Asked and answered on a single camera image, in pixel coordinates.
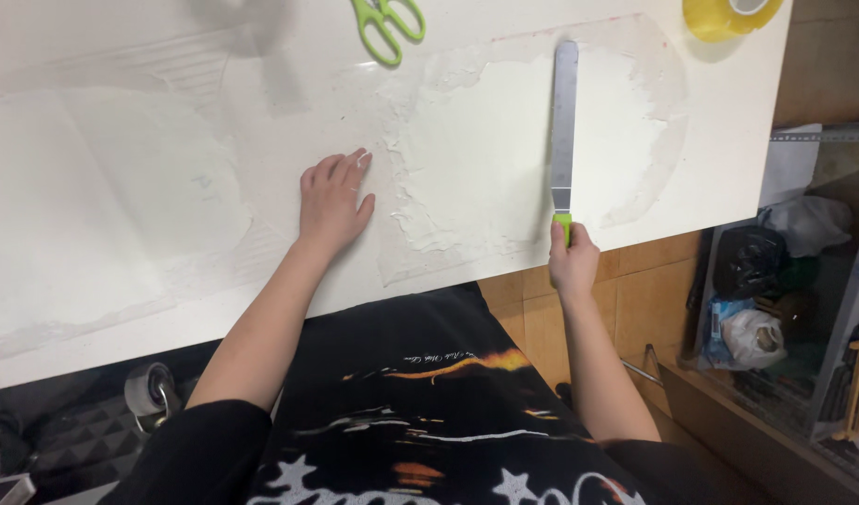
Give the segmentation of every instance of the white paste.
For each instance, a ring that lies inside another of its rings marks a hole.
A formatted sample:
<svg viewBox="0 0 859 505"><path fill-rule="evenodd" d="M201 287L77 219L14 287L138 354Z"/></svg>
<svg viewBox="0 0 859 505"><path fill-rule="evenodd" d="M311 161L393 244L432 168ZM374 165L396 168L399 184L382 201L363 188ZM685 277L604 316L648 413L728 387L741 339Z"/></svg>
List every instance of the white paste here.
<svg viewBox="0 0 859 505"><path fill-rule="evenodd" d="M580 44L571 208L591 228L637 197L666 129L651 117L655 104L634 65L624 53ZM411 249L455 249L469 261L547 234L552 75L551 57L539 56L489 63L474 86L419 90L389 145L403 168L393 216Z"/></svg>
<svg viewBox="0 0 859 505"><path fill-rule="evenodd" d="M165 269L233 248L251 222L234 159L172 94L0 98L0 354L157 303Z"/></svg>
<svg viewBox="0 0 859 505"><path fill-rule="evenodd" d="M413 250L458 246L470 260L536 239L550 95L549 58L489 64L469 88L420 89L390 146L405 170L394 217Z"/></svg>

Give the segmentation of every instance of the finger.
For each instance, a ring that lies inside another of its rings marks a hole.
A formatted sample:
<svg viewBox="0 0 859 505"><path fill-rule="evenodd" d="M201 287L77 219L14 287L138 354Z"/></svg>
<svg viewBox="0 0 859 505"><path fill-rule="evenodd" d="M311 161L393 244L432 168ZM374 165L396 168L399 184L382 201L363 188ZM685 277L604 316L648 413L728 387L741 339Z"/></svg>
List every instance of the finger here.
<svg viewBox="0 0 859 505"><path fill-rule="evenodd" d="M305 170L304 173L302 173L302 178L300 179L300 183L302 186L302 192L303 193L305 191L311 189L311 186L314 186L315 170L317 170L317 167L312 166L312 167L308 168L307 170Z"/></svg>
<svg viewBox="0 0 859 505"><path fill-rule="evenodd" d="M367 149L361 147L354 153L345 156L345 158L343 158L343 160L339 162L339 164L333 170L333 175L330 176L330 181L332 181L333 184L338 184L341 186L343 184L343 181L345 181L346 175L349 174L350 168L355 166L358 163L358 158L367 152Z"/></svg>
<svg viewBox="0 0 859 505"><path fill-rule="evenodd" d="M358 223L360 231L364 231L364 228L367 227L370 216L373 215L373 209L376 206L376 203L377 195L373 193L370 193L368 196L364 197L364 201L361 201L361 207L358 209L358 213L355 216L355 220Z"/></svg>
<svg viewBox="0 0 859 505"><path fill-rule="evenodd" d="M358 162L354 167L349 168L349 173L346 174L345 182L343 182L343 186L347 188L357 189L361 185L361 180L364 179L364 171L368 169L370 165L370 160L373 159L373 155L368 153L358 158Z"/></svg>
<svg viewBox="0 0 859 505"><path fill-rule="evenodd" d="M588 230L586 230L586 227L582 223L570 223L570 247L591 243L592 239L588 236Z"/></svg>
<svg viewBox="0 0 859 505"><path fill-rule="evenodd" d="M343 160L343 158L345 158L345 155L332 155L323 158L315 169L314 184L321 184L330 180L330 173L333 171L333 167Z"/></svg>
<svg viewBox="0 0 859 505"><path fill-rule="evenodd" d="M548 255L551 258L560 258L567 253L567 246L563 244L563 224L553 221L551 223L551 250Z"/></svg>

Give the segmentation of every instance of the green scissors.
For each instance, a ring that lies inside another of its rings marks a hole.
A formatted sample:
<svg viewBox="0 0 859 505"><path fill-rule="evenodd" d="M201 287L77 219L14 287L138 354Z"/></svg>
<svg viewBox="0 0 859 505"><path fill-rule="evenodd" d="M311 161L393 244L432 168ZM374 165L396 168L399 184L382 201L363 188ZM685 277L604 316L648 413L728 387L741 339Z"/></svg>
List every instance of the green scissors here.
<svg viewBox="0 0 859 505"><path fill-rule="evenodd" d="M367 46L368 51L370 51L370 54L372 54L374 58L387 65L398 65L401 63L401 47L392 36L389 28L386 28L386 25L383 24L383 21L386 18L392 18L392 21L399 29L401 29L401 32L413 40L423 40L423 35L425 35L427 31L426 22L423 20L423 13L421 13L417 4L414 3L414 0L400 1L411 9L411 12L417 17L417 21L420 23L421 28L420 33L414 33L410 28L408 28L408 25L404 24L404 21L401 20L401 17L395 9L389 6L389 0L351 0L351 3L355 6L355 13L358 16L358 31L361 33L361 40L364 41L364 45ZM389 47L395 51L395 58L387 58L383 56L376 48L373 47L373 44L370 43L367 33L364 31L364 28L369 22L373 22L377 26L383 39L385 39L387 44L389 44Z"/></svg>

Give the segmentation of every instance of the black t-shirt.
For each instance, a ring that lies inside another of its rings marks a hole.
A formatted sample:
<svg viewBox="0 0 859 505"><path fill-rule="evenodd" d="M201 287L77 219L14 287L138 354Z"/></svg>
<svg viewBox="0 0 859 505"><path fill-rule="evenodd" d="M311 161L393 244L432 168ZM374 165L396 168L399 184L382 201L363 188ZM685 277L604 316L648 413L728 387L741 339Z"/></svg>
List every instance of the black t-shirt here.
<svg viewBox="0 0 859 505"><path fill-rule="evenodd" d="M305 321L273 425L183 411L100 503L717 501L678 447L596 444L470 284Z"/></svg>

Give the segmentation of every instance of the green spatula handle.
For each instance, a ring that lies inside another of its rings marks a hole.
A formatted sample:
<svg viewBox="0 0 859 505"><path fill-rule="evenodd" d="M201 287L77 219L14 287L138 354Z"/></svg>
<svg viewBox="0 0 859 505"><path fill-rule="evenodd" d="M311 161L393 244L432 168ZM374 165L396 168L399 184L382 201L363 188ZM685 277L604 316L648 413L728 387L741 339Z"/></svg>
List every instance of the green spatula handle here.
<svg viewBox="0 0 859 505"><path fill-rule="evenodd" d="M555 214L554 221L563 224L563 243L570 249L570 223L573 222L572 214Z"/></svg>

